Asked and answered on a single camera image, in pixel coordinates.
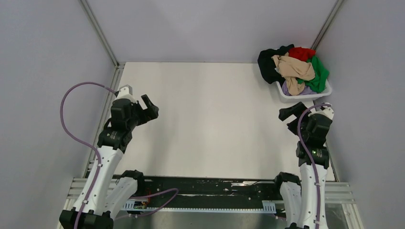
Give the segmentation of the beige t-shirt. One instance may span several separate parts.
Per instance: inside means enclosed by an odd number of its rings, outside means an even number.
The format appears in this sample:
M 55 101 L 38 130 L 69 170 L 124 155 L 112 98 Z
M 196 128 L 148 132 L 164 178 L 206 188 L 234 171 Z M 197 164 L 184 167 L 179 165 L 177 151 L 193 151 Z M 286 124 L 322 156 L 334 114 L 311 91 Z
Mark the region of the beige t-shirt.
M 288 92 L 292 96 L 299 95 L 305 88 L 305 83 L 299 83 L 298 79 L 310 81 L 315 78 L 315 71 L 309 62 L 281 55 L 272 56 L 272 60 L 285 79 Z

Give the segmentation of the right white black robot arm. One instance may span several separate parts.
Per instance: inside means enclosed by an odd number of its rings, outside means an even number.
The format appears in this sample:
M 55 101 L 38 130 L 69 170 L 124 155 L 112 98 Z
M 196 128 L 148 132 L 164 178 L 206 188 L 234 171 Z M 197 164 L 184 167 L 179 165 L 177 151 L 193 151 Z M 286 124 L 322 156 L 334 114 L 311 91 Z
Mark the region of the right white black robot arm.
M 326 229 L 325 186 L 330 154 L 325 143 L 334 111 L 327 103 L 306 107 L 299 102 L 280 109 L 278 117 L 284 121 L 292 115 L 295 120 L 287 126 L 299 138 L 296 156 L 300 176 L 280 172 L 273 194 L 284 201 L 287 228 Z

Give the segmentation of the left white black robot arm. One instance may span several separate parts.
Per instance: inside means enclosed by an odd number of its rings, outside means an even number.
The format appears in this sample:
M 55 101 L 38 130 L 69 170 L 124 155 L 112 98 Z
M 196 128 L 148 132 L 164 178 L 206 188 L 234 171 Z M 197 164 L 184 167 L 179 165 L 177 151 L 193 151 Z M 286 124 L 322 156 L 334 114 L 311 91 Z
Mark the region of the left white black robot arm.
M 85 186 L 72 209 L 60 214 L 59 222 L 64 229 L 111 229 L 128 198 L 145 194 L 143 173 L 137 170 L 126 170 L 113 191 L 107 192 L 135 127 L 159 116 L 159 108 L 149 97 L 144 94 L 141 98 L 146 109 L 131 95 L 119 96 L 113 101 L 111 117 L 99 134 L 95 163 Z

